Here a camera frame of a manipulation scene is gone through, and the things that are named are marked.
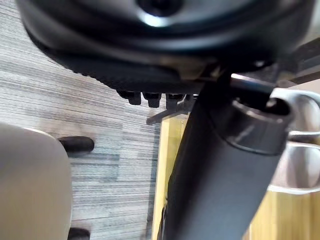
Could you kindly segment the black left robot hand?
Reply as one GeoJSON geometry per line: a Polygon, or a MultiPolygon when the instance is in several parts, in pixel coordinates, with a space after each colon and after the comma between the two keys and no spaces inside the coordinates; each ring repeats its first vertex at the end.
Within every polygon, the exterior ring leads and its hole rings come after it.
{"type": "Polygon", "coordinates": [[[293,112],[232,74],[274,64],[306,35],[313,0],[18,0],[32,42],[132,105],[195,100],[168,182],[164,240],[239,240],[286,147],[293,112]]]}

